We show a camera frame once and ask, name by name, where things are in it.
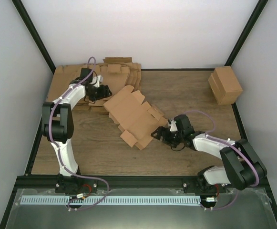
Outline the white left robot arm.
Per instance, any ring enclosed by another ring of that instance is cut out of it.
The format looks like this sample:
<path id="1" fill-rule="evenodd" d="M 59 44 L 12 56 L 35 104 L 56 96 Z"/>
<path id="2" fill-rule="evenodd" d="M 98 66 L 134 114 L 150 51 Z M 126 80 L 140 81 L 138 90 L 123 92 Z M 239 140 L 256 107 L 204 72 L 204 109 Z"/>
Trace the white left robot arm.
<path id="1" fill-rule="evenodd" d="M 92 102 L 112 96 L 109 86 L 103 84 L 103 76 L 90 68 L 82 68 L 79 77 L 72 80 L 64 93 L 42 106 L 41 131 L 53 147 L 59 174 L 68 178 L 66 187 L 73 193 L 83 187 L 79 178 L 79 166 L 74 158 L 72 136 L 74 123 L 72 110 L 81 99 Z"/>

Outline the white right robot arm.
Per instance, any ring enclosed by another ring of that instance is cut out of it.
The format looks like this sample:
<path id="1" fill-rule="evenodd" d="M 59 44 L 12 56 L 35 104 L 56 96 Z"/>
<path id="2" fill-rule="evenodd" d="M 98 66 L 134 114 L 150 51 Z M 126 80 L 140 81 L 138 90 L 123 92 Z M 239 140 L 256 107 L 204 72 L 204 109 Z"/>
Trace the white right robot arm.
<path id="1" fill-rule="evenodd" d="M 181 114 L 160 126 L 151 137 L 170 146 L 172 150 L 182 144 L 184 148 L 208 153 L 219 158 L 223 165 L 210 166 L 198 173 L 197 185 L 209 192 L 215 185 L 231 185 L 237 190 L 258 186 L 267 176 L 267 169 L 251 144 L 246 139 L 234 141 L 196 131 L 187 115 Z"/>

